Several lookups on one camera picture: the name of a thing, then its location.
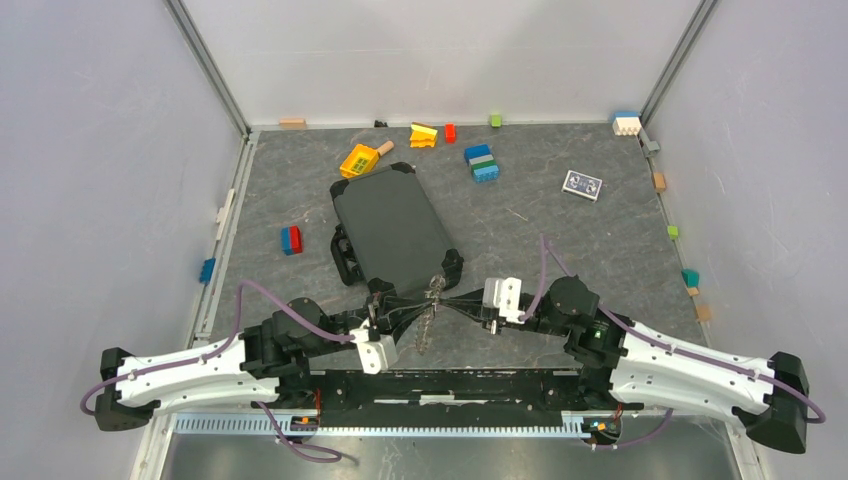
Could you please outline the metal disc keyring with rings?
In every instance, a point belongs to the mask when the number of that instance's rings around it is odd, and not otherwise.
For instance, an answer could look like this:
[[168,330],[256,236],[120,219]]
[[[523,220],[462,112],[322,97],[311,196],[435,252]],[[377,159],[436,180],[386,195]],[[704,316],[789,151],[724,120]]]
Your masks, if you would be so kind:
[[429,330],[435,319],[437,307],[446,284],[447,281],[443,275],[435,275],[431,278],[428,289],[425,291],[425,298],[430,303],[419,317],[415,339],[415,348],[419,355],[424,355],[431,344]]

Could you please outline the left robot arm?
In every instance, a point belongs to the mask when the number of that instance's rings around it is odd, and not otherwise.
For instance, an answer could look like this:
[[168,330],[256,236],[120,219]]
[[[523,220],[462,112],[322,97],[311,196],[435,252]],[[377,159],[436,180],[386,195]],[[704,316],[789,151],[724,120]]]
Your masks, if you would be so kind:
[[81,408],[104,432],[202,406],[314,408],[322,389],[310,359],[354,350],[364,373],[380,373],[395,362],[400,336],[431,306],[429,300],[371,297],[361,309],[328,315],[315,301],[297,298],[260,324],[203,347],[160,356],[110,348],[101,356],[102,382]]

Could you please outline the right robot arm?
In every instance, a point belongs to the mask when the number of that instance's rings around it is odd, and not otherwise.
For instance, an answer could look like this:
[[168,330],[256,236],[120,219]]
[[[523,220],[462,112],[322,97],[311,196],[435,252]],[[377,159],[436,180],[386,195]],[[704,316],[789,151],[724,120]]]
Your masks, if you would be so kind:
[[508,278],[442,303],[494,331],[564,338],[564,352],[580,365],[580,406],[695,413],[739,426],[773,450],[807,450],[809,383],[794,355],[745,357],[676,339],[609,311],[576,276],[558,278],[539,300]]

